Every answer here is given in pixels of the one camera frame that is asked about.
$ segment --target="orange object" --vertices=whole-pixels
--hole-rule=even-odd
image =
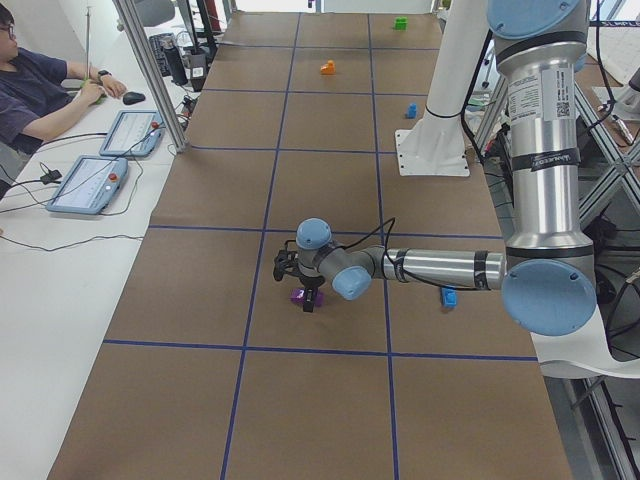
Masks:
[[[327,60],[322,67],[320,67],[320,73],[322,75],[333,75],[336,73],[336,64],[333,60]]]

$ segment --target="dark blue shirt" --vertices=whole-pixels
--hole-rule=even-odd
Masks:
[[[67,62],[24,48],[18,52],[11,60],[18,71],[0,71],[0,141],[31,154],[42,140],[20,132],[29,123],[71,101],[61,85],[67,78]]]

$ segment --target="person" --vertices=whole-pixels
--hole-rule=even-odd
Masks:
[[[23,154],[74,126],[104,92],[120,98],[127,87],[106,70],[18,47],[11,12],[0,3],[0,141]],[[72,98],[65,79],[85,80]]]

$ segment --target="wristwatch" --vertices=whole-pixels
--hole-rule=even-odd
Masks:
[[[100,70],[98,72],[98,81],[102,82],[102,77],[104,77],[105,75],[111,75],[111,72],[108,72],[107,70]]]

